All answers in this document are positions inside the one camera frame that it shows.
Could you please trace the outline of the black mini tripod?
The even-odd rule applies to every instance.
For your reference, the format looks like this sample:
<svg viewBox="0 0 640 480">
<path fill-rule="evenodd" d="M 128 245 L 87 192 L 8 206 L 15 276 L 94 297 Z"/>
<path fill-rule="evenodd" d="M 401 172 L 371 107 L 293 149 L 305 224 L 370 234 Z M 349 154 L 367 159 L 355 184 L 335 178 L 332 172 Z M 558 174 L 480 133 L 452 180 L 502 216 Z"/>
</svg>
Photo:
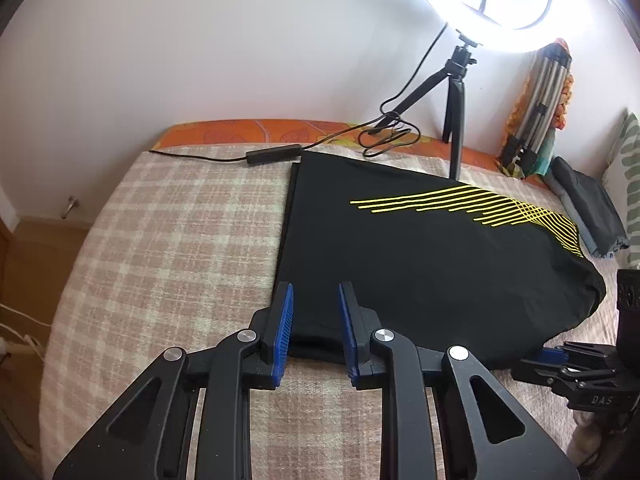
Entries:
<svg viewBox="0 0 640 480">
<path fill-rule="evenodd" d="M 446 112 L 442 126 L 442 142 L 450 145 L 449 179 L 459 180 L 462 164 L 462 148 L 465 124 L 465 85 L 464 77 L 468 67 L 476 63 L 472 58 L 471 48 L 477 47 L 477 42 L 464 36 L 458 36 L 461 44 L 454 48 L 454 53 L 448 58 L 443 68 L 431 74 L 413 92 L 388 112 L 382 112 L 382 119 L 369 131 L 377 134 L 387 129 L 394 122 L 401 121 L 401 115 L 420 101 L 443 81 L 448 82 Z"/>
</svg>

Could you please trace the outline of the green striped white pillow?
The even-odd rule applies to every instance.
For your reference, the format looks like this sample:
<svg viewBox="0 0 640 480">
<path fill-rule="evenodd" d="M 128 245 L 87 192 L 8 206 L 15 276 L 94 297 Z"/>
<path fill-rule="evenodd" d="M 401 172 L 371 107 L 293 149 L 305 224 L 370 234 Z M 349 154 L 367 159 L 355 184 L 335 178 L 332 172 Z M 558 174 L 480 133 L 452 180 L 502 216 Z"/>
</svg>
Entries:
<svg viewBox="0 0 640 480">
<path fill-rule="evenodd" d="M 620 266 L 639 269 L 640 219 L 639 118 L 628 113 L 608 154 L 602 183 L 623 222 L 629 247 L 618 255 Z"/>
</svg>

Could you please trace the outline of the plaid pink bed cover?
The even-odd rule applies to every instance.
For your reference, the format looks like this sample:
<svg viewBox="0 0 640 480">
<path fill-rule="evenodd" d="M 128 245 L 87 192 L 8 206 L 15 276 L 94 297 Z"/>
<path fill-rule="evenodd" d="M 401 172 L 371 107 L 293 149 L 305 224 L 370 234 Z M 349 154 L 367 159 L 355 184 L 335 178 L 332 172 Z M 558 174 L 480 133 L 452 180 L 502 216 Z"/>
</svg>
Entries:
<svg viewBox="0 0 640 480">
<path fill-rule="evenodd" d="M 52 324 L 42 471 L 165 349 L 213 347 L 269 302 L 290 167 L 232 164 L 232 145 L 141 154 L 94 222 Z M 374 479 L 381 397 L 341 365 L 289 360 L 250 396 L 257 479 Z"/>
</svg>

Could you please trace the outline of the black sport pants yellow print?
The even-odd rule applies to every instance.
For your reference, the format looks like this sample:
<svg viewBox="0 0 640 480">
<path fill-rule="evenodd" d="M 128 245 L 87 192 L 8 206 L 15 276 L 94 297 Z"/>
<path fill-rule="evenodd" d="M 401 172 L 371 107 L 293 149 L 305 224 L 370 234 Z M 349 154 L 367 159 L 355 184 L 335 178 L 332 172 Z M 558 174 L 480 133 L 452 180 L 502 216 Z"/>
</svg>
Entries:
<svg viewBox="0 0 640 480">
<path fill-rule="evenodd" d="M 338 286 L 420 347 L 511 366 L 606 295 L 575 223 L 472 184 L 308 153 L 292 168 L 277 278 L 293 286 L 290 352 L 343 359 Z"/>
</svg>

